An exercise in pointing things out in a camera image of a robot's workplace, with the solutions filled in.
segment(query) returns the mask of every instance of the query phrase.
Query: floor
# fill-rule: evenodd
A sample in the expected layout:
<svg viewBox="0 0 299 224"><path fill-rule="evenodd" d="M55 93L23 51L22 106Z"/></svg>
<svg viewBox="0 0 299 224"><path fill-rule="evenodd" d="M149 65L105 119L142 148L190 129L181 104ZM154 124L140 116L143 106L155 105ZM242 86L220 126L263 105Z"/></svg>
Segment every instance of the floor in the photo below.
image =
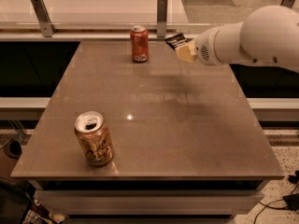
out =
<svg viewBox="0 0 299 224"><path fill-rule="evenodd" d="M258 7L268 5L279 5L281 0L182 0L185 7L189 22L200 23L230 23L243 21L253 10ZM295 3L293 9L299 11L299 2ZM263 203L270 203L280 200L283 196L291 194L295 188L294 184L288 181L288 175L294 175L299 170L299 131L298 128L263 128L265 135L278 157L278 160L285 171L286 177L280 181L271 181L264 189L265 195ZM8 138L15 135L14 131L0 130L0 144L3 144ZM0 176L9 178L15 161L7 158L3 151L0 151ZM273 204L275 207L285 206L284 202ZM225 223L234 224L250 224L254 223L254 219L258 216L256 223L260 224L295 224L299 223L297 213L285 210L274 210L266 208L258 204L247 215L239 215L234 219L226 220ZM110 221L101 221L90 219L92 223L112 223ZM138 221L126 220L120 221L116 219L113 223L166 223L165 220L139 219ZM193 220L193 219L174 219L168 220L172 223L215 223L211 220ZM85 223L84 221L68 220L67 223Z"/></svg>

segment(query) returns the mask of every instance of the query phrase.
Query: can lid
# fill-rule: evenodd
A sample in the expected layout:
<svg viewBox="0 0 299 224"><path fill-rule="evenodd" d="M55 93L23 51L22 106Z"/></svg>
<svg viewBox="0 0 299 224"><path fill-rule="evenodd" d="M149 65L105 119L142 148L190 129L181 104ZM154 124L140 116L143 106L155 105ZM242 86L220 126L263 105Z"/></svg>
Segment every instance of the can lid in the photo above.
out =
<svg viewBox="0 0 299 224"><path fill-rule="evenodd" d="M144 31L146 31L146 28L142 25L136 25L133 27L132 31L137 32L137 33L142 33Z"/></svg>
<svg viewBox="0 0 299 224"><path fill-rule="evenodd" d="M103 120L103 116L100 113L88 111L76 118L75 128L82 133L91 133L102 126Z"/></svg>

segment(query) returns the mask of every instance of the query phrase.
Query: can pull tab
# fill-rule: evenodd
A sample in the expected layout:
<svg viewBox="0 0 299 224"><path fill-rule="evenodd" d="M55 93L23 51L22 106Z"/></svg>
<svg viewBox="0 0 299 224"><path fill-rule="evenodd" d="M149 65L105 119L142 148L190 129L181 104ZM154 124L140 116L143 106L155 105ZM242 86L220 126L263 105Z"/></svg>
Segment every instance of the can pull tab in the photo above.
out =
<svg viewBox="0 0 299 224"><path fill-rule="evenodd" d="M90 118L85 124L85 130L92 130L96 126L96 118Z"/></svg>

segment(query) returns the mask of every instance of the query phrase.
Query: soda can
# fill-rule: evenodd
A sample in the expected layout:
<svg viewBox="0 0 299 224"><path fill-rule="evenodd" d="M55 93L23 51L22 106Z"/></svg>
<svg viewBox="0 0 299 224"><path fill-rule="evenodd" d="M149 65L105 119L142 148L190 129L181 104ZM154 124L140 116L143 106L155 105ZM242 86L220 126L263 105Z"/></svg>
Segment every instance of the soda can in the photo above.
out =
<svg viewBox="0 0 299 224"><path fill-rule="evenodd" d="M102 166L113 157L112 140L103 116L95 111L79 115L75 121L75 134L92 166Z"/></svg>
<svg viewBox="0 0 299 224"><path fill-rule="evenodd" d="M149 58L149 32L141 25L134 26L130 33L132 59L143 63Z"/></svg>

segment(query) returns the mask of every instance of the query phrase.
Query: brown tabletop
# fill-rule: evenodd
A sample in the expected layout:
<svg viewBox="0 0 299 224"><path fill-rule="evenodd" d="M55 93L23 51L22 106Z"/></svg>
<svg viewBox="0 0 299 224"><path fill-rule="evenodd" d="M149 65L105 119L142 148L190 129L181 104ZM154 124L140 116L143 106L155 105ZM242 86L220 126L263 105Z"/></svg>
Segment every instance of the brown tabletop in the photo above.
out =
<svg viewBox="0 0 299 224"><path fill-rule="evenodd" d="M90 166L76 117L104 115L114 158ZM81 42L13 177L238 180L284 176L230 67L180 62L163 41L133 63L129 41Z"/></svg>

